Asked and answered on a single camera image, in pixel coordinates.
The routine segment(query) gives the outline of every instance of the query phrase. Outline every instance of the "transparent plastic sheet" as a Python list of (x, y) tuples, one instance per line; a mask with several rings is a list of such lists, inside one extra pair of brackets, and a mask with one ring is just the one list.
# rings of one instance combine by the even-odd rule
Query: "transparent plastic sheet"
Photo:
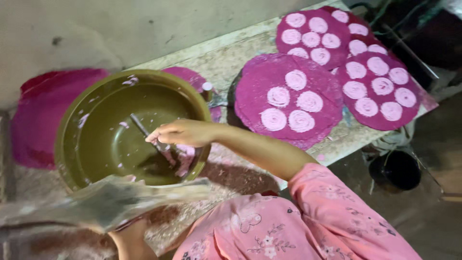
[(207, 178), (146, 186), (111, 175), (61, 200), (1, 206), (0, 231), (61, 224), (107, 233), (157, 207), (208, 199), (210, 190)]

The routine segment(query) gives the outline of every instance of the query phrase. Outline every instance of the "black pot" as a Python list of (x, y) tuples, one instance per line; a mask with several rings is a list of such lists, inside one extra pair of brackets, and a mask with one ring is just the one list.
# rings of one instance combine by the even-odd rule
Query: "black pot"
[(414, 189), (421, 178), (419, 163), (403, 151), (391, 151), (374, 159), (369, 165), (369, 174), (378, 185), (398, 191)]

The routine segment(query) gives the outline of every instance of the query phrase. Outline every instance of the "pink dough swirl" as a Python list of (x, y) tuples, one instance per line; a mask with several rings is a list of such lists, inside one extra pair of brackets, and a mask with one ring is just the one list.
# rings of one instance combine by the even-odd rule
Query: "pink dough swirl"
[(335, 49), (340, 47), (340, 39), (332, 33), (326, 33), (322, 37), (322, 44), (329, 49)]
[(307, 112), (319, 112), (324, 102), (322, 98), (313, 91), (306, 91), (297, 98), (297, 106)]
[(367, 47), (367, 50), (368, 50), (368, 51), (372, 51), (372, 52), (378, 52), (378, 53), (382, 53), (382, 54), (388, 55), (387, 50), (386, 50), (384, 47), (382, 47), (382, 46), (380, 46), (380, 45), (378, 45), (378, 44), (369, 45), (369, 47)]
[(286, 16), (286, 23), (293, 28), (300, 28), (306, 23), (306, 17), (301, 13), (291, 13)]
[(289, 127), (297, 133), (309, 131), (315, 124), (314, 118), (303, 110), (294, 110), (289, 115)]
[(348, 25), (348, 29), (350, 29), (351, 34), (360, 34), (367, 36), (367, 34), (369, 33), (369, 29), (366, 26), (360, 24), (350, 24)]
[(330, 52), (324, 48), (313, 49), (310, 56), (311, 59), (319, 65), (326, 65), (330, 60)]
[(314, 48), (321, 42), (321, 37), (319, 37), (319, 34), (310, 31), (302, 35), (302, 42), (306, 47)]
[(395, 91), (395, 99), (405, 107), (413, 107), (417, 103), (417, 98), (414, 93), (405, 87), (400, 87)]
[(297, 47), (297, 48), (293, 48), (292, 50), (288, 51), (287, 54), (289, 55), (295, 55), (295, 56), (298, 56), (298, 57), (302, 57), (302, 58), (305, 58), (305, 59), (308, 59), (308, 52), (306, 52), (305, 49), (303, 48), (300, 48), (300, 47)]
[(326, 21), (321, 17), (313, 17), (308, 22), (308, 26), (313, 32), (325, 33), (329, 28)]
[(295, 29), (288, 29), (282, 32), (281, 40), (289, 45), (294, 45), (300, 42), (302, 35)]
[(367, 69), (359, 62), (349, 62), (345, 65), (346, 73), (350, 75), (350, 79), (362, 79), (366, 76)]
[(361, 99), (367, 95), (367, 88), (361, 82), (349, 81), (343, 85), (343, 93), (351, 99)]
[(266, 96), (268, 103), (277, 107), (285, 107), (290, 101), (289, 91), (285, 87), (273, 87)]
[(388, 75), (390, 76), (391, 81), (398, 85), (404, 85), (409, 81), (407, 70), (403, 68), (392, 68)]
[(261, 122), (270, 131), (279, 131), (287, 124), (287, 117), (283, 111), (276, 108), (268, 108), (260, 113)]
[(377, 76), (383, 76), (390, 70), (388, 64), (379, 57), (372, 57), (367, 60), (367, 67)]
[(347, 23), (349, 20), (348, 14), (344, 11), (340, 10), (335, 10), (332, 12), (332, 17), (337, 19), (337, 21), (342, 22), (342, 23)]
[(367, 45), (360, 40), (350, 41), (348, 47), (354, 56), (367, 51)]
[(395, 88), (393, 82), (387, 78), (376, 78), (372, 81), (372, 89), (379, 96), (388, 95), (393, 92)]
[(388, 121), (398, 121), (403, 114), (403, 108), (396, 102), (385, 102), (380, 106), (380, 112)]
[(358, 113), (369, 118), (378, 113), (377, 103), (370, 98), (358, 99), (354, 104), (354, 108)]
[(306, 75), (303, 71), (295, 69), (286, 74), (286, 84), (293, 90), (301, 90), (306, 86)]

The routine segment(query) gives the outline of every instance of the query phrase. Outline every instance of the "olive green bowl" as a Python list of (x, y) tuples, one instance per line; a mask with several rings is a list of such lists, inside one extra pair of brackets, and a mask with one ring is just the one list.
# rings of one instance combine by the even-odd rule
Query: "olive green bowl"
[[(69, 106), (55, 141), (55, 164), (70, 191), (108, 175), (137, 176), (147, 185), (181, 181), (175, 168), (130, 119), (149, 131), (178, 118), (211, 121), (202, 96), (186, 81), (155, 70), (113, 74), (86, 89)], [(196, 149), (185, 180), (204, 167), (210, 146)]]

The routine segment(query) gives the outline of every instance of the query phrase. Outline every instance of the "person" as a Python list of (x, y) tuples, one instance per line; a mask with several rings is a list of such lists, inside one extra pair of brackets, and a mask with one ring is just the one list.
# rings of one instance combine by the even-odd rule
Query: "person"
[[(277, 196), (222, 202), (192, 225), (174, 260), (420, 259), (406, 240), (329, 169), (277, 139), (226, 124), (175, 120), (147, 138), (202, 147), (220, 143), (288, 181), (294, 203)], [(142, 219), (111, 232), (120, 260), (153, 260)]]

